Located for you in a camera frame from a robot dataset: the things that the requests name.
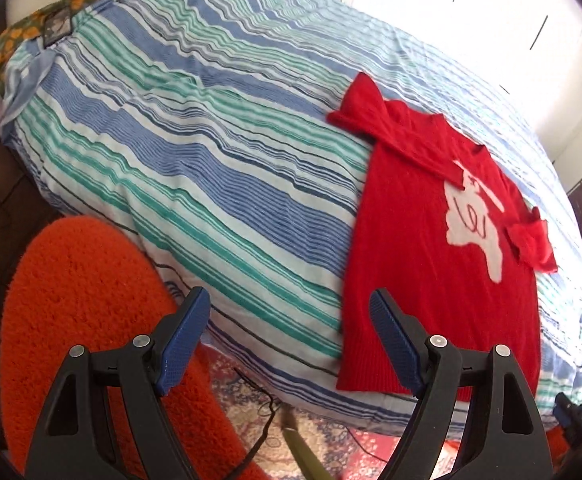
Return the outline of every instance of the orange rug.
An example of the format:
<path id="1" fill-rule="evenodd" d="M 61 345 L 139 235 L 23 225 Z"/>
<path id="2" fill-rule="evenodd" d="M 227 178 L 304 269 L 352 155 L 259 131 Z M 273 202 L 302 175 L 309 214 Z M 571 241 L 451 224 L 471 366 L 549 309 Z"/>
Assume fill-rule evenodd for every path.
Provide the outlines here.
<path id="1" fill-rule="evenodd" d="M 5 301 L 0 350 L 4 431 L 20 471 L 44 398 L 69 348 L 117 348 L 137 334 L 151 332 L 175 307 L 144 255 L 103 222 L 61 219 L 33 240 Z M 119 388 L 109 392 L 124 462 L 131 473 L 145 478 Z M 201 480 L 221 480 L 245 456 L 213 397 L 201 346 L 164 405 Z M 254 463 L 241 475 L 241 480 L 266 478 Z"/>

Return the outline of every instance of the black device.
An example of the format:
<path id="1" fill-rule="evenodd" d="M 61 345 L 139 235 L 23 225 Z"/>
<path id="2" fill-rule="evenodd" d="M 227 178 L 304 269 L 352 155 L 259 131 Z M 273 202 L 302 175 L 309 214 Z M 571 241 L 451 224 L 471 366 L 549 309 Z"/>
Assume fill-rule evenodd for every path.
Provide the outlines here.
<path id="1" fill-rule="evenodd" d="M 582 445 L 582 405 L 574 404 L 563 393 L 556 395 L 554 417 L 562 427 L 562 434 L 572 449 Z"/>
<path id="2" fill-rule="evenodd" d="M 373 325 L 402 384 L 418 402 L 381 480 L 431 477 L 459 387 L 471 386 L 466 429 L 453 471 L 462 480 L 548 479 L 548 444 L 535 400 L 505 345 L 461 350 L 430 335 L 385 290 L 369 302 Z M 197 479 L 160 398 L 180 383 L 207 324 L 209 294 L 196 287 L 150 335 L 90 353 L 73 346 L 40 412 L 24 472 L 28 480 L 127 480 L 106 388 L 120 387 L 136 448 L 149 480 Z"/>

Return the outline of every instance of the small black object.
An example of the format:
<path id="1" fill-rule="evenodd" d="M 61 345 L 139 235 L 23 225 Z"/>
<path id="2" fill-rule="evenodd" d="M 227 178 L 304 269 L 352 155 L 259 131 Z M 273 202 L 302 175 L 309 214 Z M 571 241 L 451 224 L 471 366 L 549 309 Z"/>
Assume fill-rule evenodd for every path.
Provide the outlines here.
<path id="1" fill-rule="evenodd" d="M 72 32 L 71 7 L 66 6 L 62 7 L 62 9 L 54 10 L 44 19 L 42 44 L 44 48 L 47 48 L 62 38 L 69 36 Z"/>
<path id="2" fill-rule="evenodd" d="M 574 404 L 564 393 L 556 395 L 554 417 L 562 427 L 564 439 L 572 449 L 582 445 L 582 405 Z"/>

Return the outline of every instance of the striped bedsheet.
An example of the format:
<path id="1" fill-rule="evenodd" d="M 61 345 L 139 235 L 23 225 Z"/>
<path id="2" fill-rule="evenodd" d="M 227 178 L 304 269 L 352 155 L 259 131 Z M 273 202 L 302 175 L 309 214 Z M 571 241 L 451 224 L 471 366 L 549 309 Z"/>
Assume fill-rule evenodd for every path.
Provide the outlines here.
<path id="1" fill-rule="evenodd" d="M 582 402 L 582 243 L 538 139 L 500 92 L 338 0 L 100 0 L 73 25 L 10 60 L 4 142 L 54 206 L 124 230 L 175 297 L 204 285 L 212 343 L 272 393 L 382 433 L 401 434 L 414 406 L 335 389 L 370 146 L 325 114 L 364 71 L 386 98 L 486 144 L 548 219 L 560 271 L 537 276 L 536 398 L 547 426 L 556 393 Z"/>

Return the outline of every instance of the blue stripe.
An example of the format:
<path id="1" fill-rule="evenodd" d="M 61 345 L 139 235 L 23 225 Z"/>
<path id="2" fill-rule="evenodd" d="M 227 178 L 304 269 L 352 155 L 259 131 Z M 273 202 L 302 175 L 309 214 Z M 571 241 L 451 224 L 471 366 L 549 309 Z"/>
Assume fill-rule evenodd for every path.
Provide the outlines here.
<path id="1" fill-rule="evenodd" d="M 167 10 L 161 8 L 162 0 L 130 0 L 124 3 L 125 7 L 135 10 L 144 17 L 148 17 L 146 20 L 146 25 L 153 30 L 159 38 L 163 38 L 166 41 L 178 43 L 178 47 L 183 53 L 186 54 L 197 54 L 204 57 L 208 62 L 213 62 L 223 68 L 230 68 L 231 70 L 238 71 L 241 73 L 250 73 L 253 61 L 245 57 L 236 57 L 238 53 L 231 52 L 231 57 L 229 58 L 230 65 L 227 65 L 223 59 L 226 59 L 226 52 L 218 51 L 214 44 L 201 43 L 199 41 L 191 42 L 187 38 L 187 31 L 183 28 L 173 27 L 169 21 L 165 18 L 163 13 L 168 15 Z M 181 13 L 183 15 L 187 14 L 186 6 L 184 2 L 177 1 L 175 6 L 181 7 Z M 216 27 L 215 35 L 220 31 Z M 225 31 L 223 31 L 223 37 L 227 38 L 228 41 L 233 41 Z M 254 46 L 249 45 L 250 49 L 253 51 Z M 302 60 L 306 64 L 306 59 L 296 57 L 297 60 Z M 242 71 L 239 70 L 239 63 L 243 62 L 244 67 Z M 260 73 L 265 76 L 265 79 L 269 81 L 277 81 L 281 83 L 281 86 L 288 87 L 289 82 L 293 81 L 293 88 L 307 101 L 307 105 L 311 106 L 310 101 L 321 102 L 324 107 L 323 109 L 329 109 L 334 106 L 335 103 L 340 101 L 340 95 L 334 90 L 319 88 L 319 92 L 316 91 L 317 86 L 315 82 L 313 84 L 309 80 L 304 80 L 298 77 L 298 72 L 294 70 L 288 70 L 285 65 L 276 64 L 275 61 L 260 59 L 258 61 L 260 67 Z M 324 95 L 330 97 L 329 100 L 324 99 Z"/>
<path id="2" fill-rule="evenodd" d="M 191 179 L 223 211 L 271 242 L 309 264 L 343 276 L 351 239 L 351 228 L 344 222 L 293 200 L 251 174 L 224 166 L 203 144 L 173 144 L 138 124 L 126 110 L 111 111 L 102 101 L 75 88 L 58 65 L 51 69 L 42 88 L 55 97 L 71 121 L 108 134 L 163 176 Z M 191 134 L 205 127 L 197 124 Z"/>
<path id="3" fill-rule="evenodd" d="M 144 27 L 141 27 L 122 6 L 109 7 L 106 10 L 106 19 L 149 59 L 154 62 L 164 63 L 169 70 L 197 74 L 204 87 L 221 86 L 234 88 L 246 95 L 276 102 L 296 112 L 307 114 L 314 118 L 324 118 L 325 110 L 323 108 L 316 104 L 311 104 L 277 85 L 262 81 L 252 75 L 203 65 L 194 56 L 180 56 L 174 45 L 165 45 L 157 38 L 150 36 Z"/>
<path id="4" fill-rule="evenodd" d="M 66 54 L 60 54 L 66 64 L 69 66 L 71 70 L 72 76 L 74 76 L 77 81 L 83 84 L 86 88 L 90 91 L 101 94 L 107 97 L 110 97 L 117 105 L 122 106 L 124 105 L 126 108 L 134 108 L 138 114 L 143 115 L 146 117 L 148 121 L 151 121 L 158 127 L 164 128 L 166 130 L 173 131 L 175 128 L 179 126 L 180 123 L 174 123 L 173 121 L 166 120 L 167 117 L 172 119 L 186 119 L 190 117 L 203 117 L 205 113 L 202 112 L 199 108 L 182 108 L 181 102 L 175 98 L 168 98 L 166 96 L 156 96 L 156 95 L 146 95 L 144 100 L 146 104 L 150 104 L 153 107 L 159 108 L 161 115 L 157 115 L 155 110 L 152 107 L 148 107 L 146 104 L 140 104 L 140 102 L 136 99 L 133 99 L 133 92 L 130 88 L 124 87 L 121 82 L 117 82 L 114 80 L 113 76 L 106 76 L 101 72 L 101 70 L 93 65 L 90 60 L 86 59 L 82 50 L 86 50 L 86 48 L 76 48 L 75 45 L 69 45 L 67 50 L 71 50 L 71 53 L 77 58 L 79 64 L 73 62 L 71 57 L 67 56 Z M 114 86 L 114 90 L 109 90 L 108 86 Z M 169 107 L 167 104 L 173 103 L 173 107 Z M 240 157 L 239 160 L 249 160 L 252 161 L 254 165 L 269 171 L 272 174 L 276 174 L 277 176 L 281 176 L 285 178 L 289 182 L 295 182 L 298 185 L 301 185 L 302 189 L 311 189 L 312 194 L 320 197 L 329 196 L 334 203 L 341 205 L 345 208 L 348 212 L 354 213 L 356 210 L 356 203 L 350 197 L 342 196 L 337 194 L 333 188 L 327 188 L 320 186 L 314 180 L 308 180 L 304 177 L 301 177 L 297 174 L 294 169 L 287 168 L 285 166 L 268 166 L 266 162 L 258 162 L 258 158 L 255 158 L 253 155 L 254 153 L 260 152 L 265 153 L 266 155 L 277 158 L 279 160 L 284 160 L 286 162 L 291 162 L 296 168 L 300 168 L 302 171 L 312 174 L 318 177 L 321 180 L 325 180 L 335 186 L 341 186 L 346 189 L 349 189 L 354 195 L 357 195 L 357 188 L 355 182 L 359 182 L 359 180 L 353 178 L 353 175 L 343 175 L 337 173 L 330 168 L 325 168 L 324 166 L 318 166 L 313 164 L 309 161 L 302 160 L 298 156 L 294 155 L 293 153 L 289 153 L 283 149 L 276 149 L 273 148 L 266 143 L 260 140 L 248 139 L 245 136 L 239 134 L 239 130 L 241 129 L 240 125 L 234 124 L 231 122 L 230 118 L 223 118 L 223 123 L 227 123 L 233 128 L 228 128 L 224 126 L 224 124 L 218 124 L 217 127 L 222 130 L 223 135 L 217 135 L 216 130 L 201 130 L 199 133 L 207 134 L 210 139 L 216 144 L 221 145 L 223 148 L 223 153 L 228 156 L 234 156 L 233 153 L 239 154 L 235 155 L 234 158 Z M 257 135 L 261 137 L 265 137 L 265 134 L 257 133 Z M 237 146 L 229 146 L 228 143 L 225 141 L 225 137 L 228 139 L 235 140 L 239 145 L 245 146 L 243 149 L 239 149 Z M 285 146 L 287 148 L 293 148 L 295 152 L 300 152 L 305 155 L 309 155 L 309 153 L 302 152 L 296 147 L 292 147 L 289 143 L 282 142 L 281 140 L 275 140 L 276 143 Z M 324 157 L 311 154 L 314 158 L 321 158 L 322 160 L 326 160 Z"/>
<path id="5" fill-rule="evenodd" d="M 298 49 L 296 47 L 291 46 L 289 43 L 284 43 L 282 41 L 275 41 L 275 40 L 269 40 L 264 34 L 263 32 L 265 32 L 264 30 L 260 30 L 260 29 L 256 29 L 253 31 L 252 34 L 247 34 L 245 33 L 241 27 L 239 27 L 237 25 L 237 23 L 234 22 L 229 22 L 228 20 L 223 19 L 222 16 L 219 15 L 219 13 L 215 10 L 212 9 L 205 0 L 187 0 L 187 2 L 189 3 L 190 6 L 196 7 L 199 11 L 199 13 L 202 15 L 202 17 L 209 23 L 212 23 L 213 25 L 216 26 L 221 26 L 222 28 L 225 28 L 227 30 L 230 30 L 232 35 L 240 40 L 244 40 L 244 41 L 248 41 L 249 43 L 253 43 L 253 44 L 259 44 L 261 46 L 267 46 L 267 47 L 271 47 L 271 48 L 281 48 L 283 50 L 286 50 L 287 52 L 289 52 L 290 54 L 294 54 L 296 56 L 303 56 L 305 58 L 308 59 L 313 59 L 313 60 L 320 60 L 320 63 L 323 64 L 324 66 L 328 66 L 330 67 L 332 70 L 334 70 L 335 72 L 338 73 L 343 73 L 345 75 L 347 75 L 348 77 L 353 78 L 353 76 L 359 72 L 359 68 L 352 68 L 349 66 L 344 66 L 342 63 L 337 63 L 334 62 L 331 59 L 322 59 L 322 56 L 319 56 L 318 54 L 314 53 L 313 51 L 308 51 L 308 50 L 301 50 Z M 260 4 L 259 2 L 257 2 L 256 0 L 250 0 L 251 5 L 253 6 L 254 11 L 258 12 L 258 9 L 260 9 Z M 292 28 L 298 28 L 300 29 L 301 27 L 296 25 L 295 22 L 293 20 L 288 20 L 288 21 L 283 21 L 284 23 L 286 23 L 287 25 L 290 25 L 290 27 Z M 336 27 L 337 25 L 335 25 L 334 22 L 329 22 L 329 26 L 330 27 Z M 323 33 L 323 32 L 319 32 L 317 30 L 314 30 L 313 33 L 321 38 L 324 39 L 328 39 L 328 40 L 334 40 L 335 38 L 335 33 L 333 30 L 329 30 L 328 33 Z M 398 44 L 402 44 L 402 41 L 405 40 L 405 38 L 410 38 L 407 34 L 405 34 L 404 32 L 400 32 L 400 37 L 399 37 L 399 42 Z M 420 42 L 417 42 L 417 40 L 410 40 L 411 45 L 413 44 L 418 44 Z M 364 56 L 365 62 L 368 63 L 370 57 L 373 57 L 373 52 L 369 52 L 368 50 L 366 50 L 364 47 L 357 47 L 357 46 L 353 46 L 352 44 L 347 44 L 350 48 L 352 48 L 353 50 L 357 51 L 361 56 Z M 430 50 L 432 52 L 437 52 L 439 53 L 439 51 L 436 51 L 433 47 L 430 47 Z M 395 56 L 400 56 L 400 55 L 405 55 L 405 51 L 394 51 L 394 55 Z M 377 63 L 377 65 L 385 70 L 386 72 L 391 73 L 394 77 L 396 73 L 406 73 L 405 72 L 405 67 L 407 67 L 408 65 L 405 63 L 398 63 L 398 64 L 387 64 L 386 62 L 383 62 L 381 59 L 374 59 L 375 62 Z M 487 124 L 484 123 L 482 116 L 484 112 L 484 108 L 476 109 L 476 110 L 469 110 L 469 108 L 466 108 L 463 106 L 463 102 L 465 102 L 469 96 L 471 97 L 470 101 L 474 101 L 474 92 L 475 92 L 475 82 L 476 81 L 480 81 L 479 78 L 477 78 L 475 75 L 471 75 L 472 79 L 471 79 L 471 86 L 468 85 L 459 85 L 459 86 L 455 86 L 454 87 L 454 91 L 455 92 L 460 92 L 460 95 L 454 95 L 454 99 L 453 101 L 449 100 L 449 86 L 448 86 L 448 80 L 442 79 L 442 86 L 438 86 L 438 82 L 436 81 L 436 85 L 433 85 L 431 83 L 433 83 L 433 81 L 425 81 L 424 79 L 420 78 L 420 76 L 418 75 L 418 72 L 414 71 L 414 70 L 410 70 L 408 73 L 408 76 L 411 80 L 411 82 L 417 86 L 420 86 L 422 88 L 427 88 L 430 92 L 433 92 L 433 95 L 431 96 L 432 101 L 433 102 L 445 102 L 447 104 L 447 107 L 449 107 L 449 105 L 453 106 L 453 110 L 452 113 L 455 116 L 464 116 L 464 117 L 471 117 L 471 122 L 474 123 L 474 127 L 479 128 L 480 130 L 490 130 L 490 127 L 487 126 Z M 386 98 L 401 98 L 401 99 L 405 99 L 405 95 L 396 91 L 394 88 L 391 88 L 389 85 L 386 84 L 386 82 L 383 80 L 383 78 L 377 78 L 377 82 L 378 84 L 380 84 L 381 86 L 384 86 L 383 88 L 383 94 L 385 95 Z M 429 107 L 423 107 L 421 104 L 418 103 L 414 103 L 413 101 L 411 101 L 409 103 L 413 108 L 420 108 L 423 111 L 429 111 L 429 112 L 433 112 L 433 111 L 437 111 L 434 109 L 431 109 Z M 528 131 L 528 126 L 526 126 L 526 124 L 521 123 L 519 125 L 522 129 L 527 130 Z M 529 139 L 532 139 L 532 145 L 534 147 L 539 147 L 538 144 L 538 140 L 537 137 L 535 137 L 532 133 L 529 132 L 528 135 Z M 509 142 L 507 142 L 506 137 L 505 136 L 500 136 L 500 137 L 496 137 L 495 138 L 498 142 L 498 144 L 500 145 L 500 148 L 497 150 L 497 152 L 506 152 L 506 151 L 511 151 L 513 150 L 513 145 L 511 145 Z M 478 138 L 474 137 L 474 140 L 478 140 L 478 141 L 484 141 L 484 139 L 481 139 L 480 136 L 478 136 Z M 490 147 L 494 146 L 494 138 L 491 137 L 489 139 L 491 142 L 489 142 Z M 513 172 L 511 172 L 507 167 L 502 168 L 505 173 L 507 174 L 508 177 L 512 178 L 512 180 L 514 180 L 514 182 L 516 182 L 520 187 L 522 187 L 523 189 L 525 189 L 524 184 L 519 180 L 519 178 L 517 178 L 516 174 L 514 174 Z M 526 188 L 526 195 L 530 197 L 530 199 L 532 200 L 532 202 L 534 202 L 536 205 L 539 205 L 543 210 L 548 210 L 548 208 L 546 206 L 544 206 L 543 201 L 542 201 L 542 197 L 540 195 L 538 195 L 535 192 L 532 192 L 532 190 L 527 187 Z"/>

